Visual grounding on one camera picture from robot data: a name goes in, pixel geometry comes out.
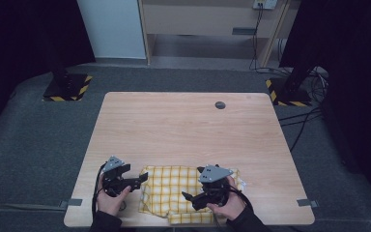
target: wooden table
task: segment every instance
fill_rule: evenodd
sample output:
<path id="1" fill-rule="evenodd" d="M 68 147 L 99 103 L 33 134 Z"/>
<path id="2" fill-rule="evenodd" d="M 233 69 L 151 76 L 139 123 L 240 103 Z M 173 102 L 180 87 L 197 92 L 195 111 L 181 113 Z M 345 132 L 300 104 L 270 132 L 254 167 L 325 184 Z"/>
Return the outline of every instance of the wooden table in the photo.
<path id="1" fill-rule="evenodd" d="M 315 219 L 309 206 L 298 205 L 307 197 L 266 94 L 108 93 L 71 197 L 83 201 L 68 207 L 67 226 L 91 225 L 97 172 L 112 155 L 131 164 L 125 178 L 138 177 L 146 165 L 238 168 L 244 193 L 265 224 Z M 128 196 L 119 214 L 123 226 L 170 226 L 165 218 L 138 213 L 140 194 Z"/>

